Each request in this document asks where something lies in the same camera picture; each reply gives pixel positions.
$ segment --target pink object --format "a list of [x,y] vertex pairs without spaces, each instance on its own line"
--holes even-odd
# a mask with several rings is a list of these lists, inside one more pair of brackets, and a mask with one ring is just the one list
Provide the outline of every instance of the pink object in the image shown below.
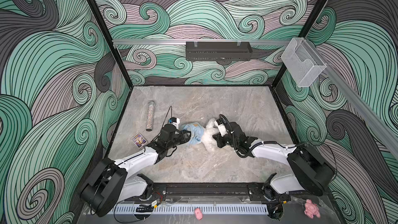
[[307,202],[305,203],[305,210],[304,213],[310,217],[311,219],[314,218],[314,215],[318,218],[321,217],[321,214],[319,213],[319,208],[316,206],[315,203],[312,203],[310,199],[307,199]]
[[196,218],[197,218],[198,220],[201,220],[201,219],[203,218],[203,214],[202,214],[202,212],[200,211],[199,208],[196,208],[196,209],[195,209],[195,216],[196,216]]

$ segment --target glittery cylinder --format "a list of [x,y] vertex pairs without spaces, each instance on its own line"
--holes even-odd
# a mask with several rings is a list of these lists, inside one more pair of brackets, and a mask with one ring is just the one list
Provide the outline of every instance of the glittery cylinder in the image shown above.
[[148,116],[147,116],[147,131],[152,131],[153,126],[153,112],[155,110],[155,102],[148,102]]

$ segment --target wallpaper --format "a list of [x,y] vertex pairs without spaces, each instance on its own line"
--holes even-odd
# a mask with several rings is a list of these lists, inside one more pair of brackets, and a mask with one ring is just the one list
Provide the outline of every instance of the wallpaper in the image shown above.
[[[398,0],[328,0],[307,36],[327,63],[398,134]],[[330,189],[347,223],[398,222],[398,162],[339,89],[321,74],[298,88],[288,72],[277,87],[301,142],[336,166]]]
[[[96,0],[113,38],[290,39],[317,0]],[[121,45],[135,84],[271,84],[284,47],[253,46],[248,62],[187,62],[184,46]]]
[[1,223],[76,222],[129,88],[85,0],[0,6]]

